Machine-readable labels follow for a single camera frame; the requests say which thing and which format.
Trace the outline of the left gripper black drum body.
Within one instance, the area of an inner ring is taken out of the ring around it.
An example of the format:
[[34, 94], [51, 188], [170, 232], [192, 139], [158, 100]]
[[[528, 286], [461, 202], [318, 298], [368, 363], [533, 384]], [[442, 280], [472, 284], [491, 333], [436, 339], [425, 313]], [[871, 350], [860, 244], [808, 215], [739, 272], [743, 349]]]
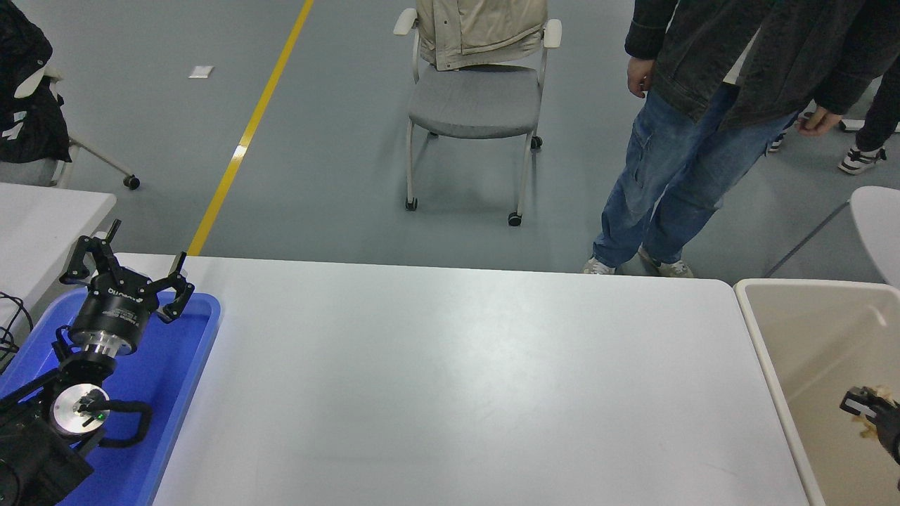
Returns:
[[97, 273], [88, 285], [88, 295], [70, 325], [70, 337], [104, 331], [117, 337], [143, 337], [155, 296], [141, 294], [150, 282], [141, 273], [128, 271], [120, 284], [111, 273]]

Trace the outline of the person's left hand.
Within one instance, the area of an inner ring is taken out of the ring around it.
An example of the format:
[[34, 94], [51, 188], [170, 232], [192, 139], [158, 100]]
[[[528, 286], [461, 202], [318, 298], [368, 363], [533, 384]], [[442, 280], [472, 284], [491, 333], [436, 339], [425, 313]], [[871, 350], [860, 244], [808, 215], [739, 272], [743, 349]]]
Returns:
[[797, 130], [802, 136], [822, 136], [838, 125], [842, 119], [842, 115], [831, 112], [823, 106], [816, 106], [816, 109], [804, 112], [798, 118]]

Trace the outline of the person's right hand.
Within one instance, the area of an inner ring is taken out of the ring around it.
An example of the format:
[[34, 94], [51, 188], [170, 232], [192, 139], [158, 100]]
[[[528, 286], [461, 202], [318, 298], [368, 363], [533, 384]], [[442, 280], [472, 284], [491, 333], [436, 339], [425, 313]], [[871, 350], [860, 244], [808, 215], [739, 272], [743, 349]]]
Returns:
[[626, 67], [626, 86], [629, 93], [640, 99], [647, 97], [652, 87], [655, 60], [630, 57]]

